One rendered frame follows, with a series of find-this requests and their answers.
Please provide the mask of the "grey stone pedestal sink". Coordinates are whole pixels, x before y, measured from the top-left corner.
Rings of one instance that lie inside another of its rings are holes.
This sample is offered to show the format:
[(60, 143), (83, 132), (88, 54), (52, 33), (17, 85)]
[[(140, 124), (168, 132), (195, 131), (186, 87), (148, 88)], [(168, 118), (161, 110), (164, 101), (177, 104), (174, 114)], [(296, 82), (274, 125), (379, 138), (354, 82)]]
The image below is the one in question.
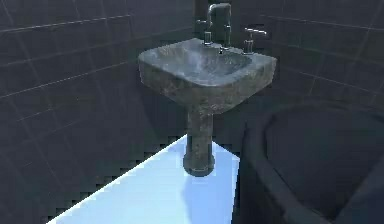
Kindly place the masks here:
[(141, 52), (141, 83), (187, 110), (184, 170), (209, 175), (213, 116), (225, 113), (273, 81), (277, 59), (192, 38)]

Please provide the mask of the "dark grey bathtub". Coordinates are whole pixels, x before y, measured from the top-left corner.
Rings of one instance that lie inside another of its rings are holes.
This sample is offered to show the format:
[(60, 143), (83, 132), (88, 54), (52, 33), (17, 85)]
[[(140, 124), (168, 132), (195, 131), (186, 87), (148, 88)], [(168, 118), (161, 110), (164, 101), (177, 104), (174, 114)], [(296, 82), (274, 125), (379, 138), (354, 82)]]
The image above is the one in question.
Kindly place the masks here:
[(245, 132), (239, 224), (384, 224), (384, 111), (302, 103)]

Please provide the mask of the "grey metal sink faucet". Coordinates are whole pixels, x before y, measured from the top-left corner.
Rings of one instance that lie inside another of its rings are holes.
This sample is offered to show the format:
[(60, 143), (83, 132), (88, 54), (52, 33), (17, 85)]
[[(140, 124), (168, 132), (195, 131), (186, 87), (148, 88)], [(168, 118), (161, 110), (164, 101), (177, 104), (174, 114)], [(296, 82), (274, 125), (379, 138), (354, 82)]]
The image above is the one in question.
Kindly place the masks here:
[[(204, 25), (203, 45), (211, 46), (219, 44), (220, 51), (229, 50), (231, 45), (232, 24), (231, 24), (232, 5), (229, 2), (218, 2), (208, 5), (205, 20), (198, 19), (199, 25)], [(244, 32), (249, 37), (244, 41), (243, 55), (253, 54), (254, 35), (266, 37), (268, 33), (264, 30), (245, 27)]]

